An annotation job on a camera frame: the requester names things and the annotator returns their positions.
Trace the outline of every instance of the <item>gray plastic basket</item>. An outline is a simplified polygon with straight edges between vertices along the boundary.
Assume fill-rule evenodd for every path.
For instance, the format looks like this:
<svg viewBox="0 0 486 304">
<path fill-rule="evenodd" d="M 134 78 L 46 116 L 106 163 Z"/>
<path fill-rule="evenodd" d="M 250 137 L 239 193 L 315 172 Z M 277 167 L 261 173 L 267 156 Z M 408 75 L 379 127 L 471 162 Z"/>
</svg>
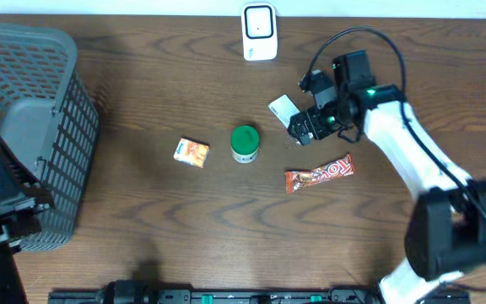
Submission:
<svg viewBox="0 0 486 304">
<path fill-rule="evenodd" d="M 0 24 L 0 134 L 55 203 L 38 215 L 43 231 L 19 241 L 23 250 L 68 242 L 84 195 L 99 115 L 76 59 L 74 41 L 60 30 Z"/>
</svg>

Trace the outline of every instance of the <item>table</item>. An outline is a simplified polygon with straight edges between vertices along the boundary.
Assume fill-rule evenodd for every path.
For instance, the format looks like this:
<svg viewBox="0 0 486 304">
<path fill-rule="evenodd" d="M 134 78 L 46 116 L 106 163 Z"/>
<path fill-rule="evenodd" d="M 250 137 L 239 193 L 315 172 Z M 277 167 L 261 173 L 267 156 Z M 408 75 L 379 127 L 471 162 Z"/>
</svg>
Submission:
<svg viewBox="0 0 486 304">
<path fill-rule="evenodd" d="M 65 30 L 101 115 L 101 135 L 78 228 L 64 248 L 16 255 L 31 303 L 53 289 L 119 279 L 158 287 L 328 288 L 376 283 L 404 256 L 413 202 L 370 142 L 331 137 L 296 147 L 267 104 L 297 87 L 320 45 L 355 24 L 385 31 L 402 50 L 408 98 L 438 145 L 475 178 L 486 176 L 486 20 L 278 18 L 278 56 L 246 62 L 240 19 L 0 15 L 0 22 Z M 367 48 L 379 83 L 397 61 L 356 34 L 333 57 Z M 258 126 L 258 159 L 236 163 L 230 131 Z M 204 169 L 172 159 L 181 136 L 206 142 Z M 351 153 L 353 176 L 288 195 L 284 172 Z M 486 284 L 486 267 L 469 282 Z M 486 303 L 486 295 L 472 296 Z"/>
</svg>

